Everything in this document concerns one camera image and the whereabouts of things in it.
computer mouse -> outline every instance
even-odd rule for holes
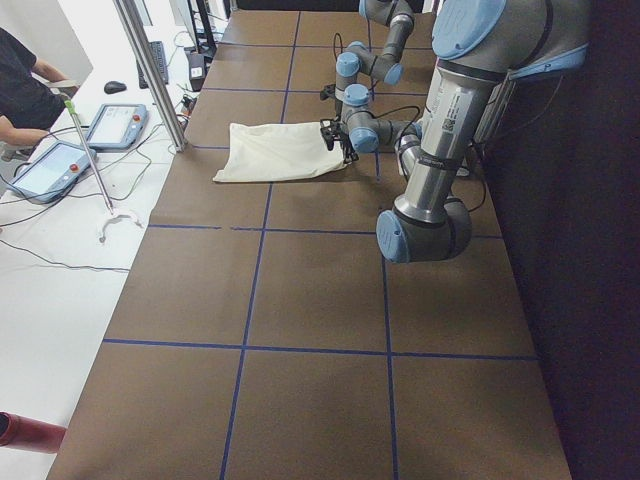
[[[111,95],[112,93],[122,92],[127,89],[127,86],[122,82],[112,80],[104,84],[104,93]]]

metal frame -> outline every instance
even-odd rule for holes
[[[162,122],[169,132],[169,136],[176,148],[177,152],[184,151],[187,140],[184,136],[182,126],[178,122],[176,112],[169,98],[169,93],[164,86],[164,81],[160,76],[158,67],[153,60],[151,49],[149,48],[149,39],[144,31],[142,20],[136,8],[134,0],[113,0],[116,6],[120,21],[124,27],[131,48],[140,64],[140,69],[147,79],[149,90],[153,100],[158,107]]]

blue joint cap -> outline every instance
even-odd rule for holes
[[[336,72],[341,77],[353,77],[360,71],[360,60],[355,53],[344,52],[338,55]]]
[[[369,89],[359,83],[349,85],[344,89],[345,105],[350,107],[362,107],[369,103]]]
[[[385,210],[378,216],[376,237],[384,258],[394,263],[409,263],[411,261],[407,237],[395,213]]]
[[[361,41],[359,41],[359,40],[356,40],[355,42],[351,42],[349,44],[349,47],[362,47],[364,49],[367,48],[367,46],[364,43],[362,43]]]
[[[433,25],[433,52],[455,60],[472,51],[498,24],[507,0],[448,0]]]
[[[349,132],[351,145],[358,153],[372,153],[378,149],[378,134],[368,127],[356,127]]]
[[[384,83],[387,85],[395,85],[402,78],[402,74],[404,73],[404,67],[399,63],[393,65],[387,74],[384,76]]]
[[[361,17],[367,18],[367,0],[360,0],[360,5],[358,5],[358,13]]]

brown table surface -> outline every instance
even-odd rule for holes
[[[432,21],[377,114],[424,106]],[[50,480],[570,478],[490,199],[463,255],[394,265],[374,233],[404,191],[393,155],[211,181],[229,123],[333,116],[335,32],[376,48],[387,30],[233,13]],[[472,207],[482,186],[454,192]]]

keyboard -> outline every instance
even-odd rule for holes
[[[162,45],[162,42],[158,41],[149,42],[149,47],[151,47],[151,54],[156,62],[158,70],[160,71],[160,76],[164,80],[165,85],[167,85],[169,83],[169,69],[167,68],[167,58],[164,54],[164,46]],[[136,65],[138,67],[138,86],[140,88],[149,88],[149,84],[144,78],[140,64],[136,62]]]

